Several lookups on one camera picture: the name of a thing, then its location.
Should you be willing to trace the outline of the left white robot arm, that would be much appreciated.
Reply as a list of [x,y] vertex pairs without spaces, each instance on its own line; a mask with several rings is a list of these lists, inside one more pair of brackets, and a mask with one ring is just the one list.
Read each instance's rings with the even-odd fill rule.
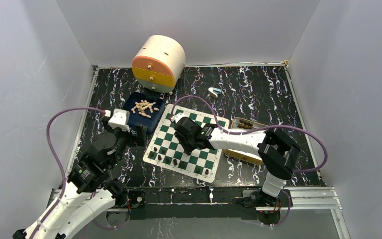
[[106,127],[95,136],[88,150],[67,177],[66,184],[51,206],[26,229],[17,230],[14,239],[70,239],[103,211],[116,206],[130,210],[144,198],[120,180],[109,180],[109,171],[120,161],[126,147],[144,146],[147,128],[123,131]]

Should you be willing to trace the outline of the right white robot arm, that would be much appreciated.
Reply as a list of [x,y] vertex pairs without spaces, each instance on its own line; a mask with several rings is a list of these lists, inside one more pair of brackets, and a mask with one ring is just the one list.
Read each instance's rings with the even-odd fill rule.
[[187,154],[195,149],[229,149],[258,155],[268,171],[260,192],[266,206],[279,201],[301,153],[299,145],[278,128],[224,131],[215,124],[200,126],[183,114],[173,117],[172,123],[174,135]]

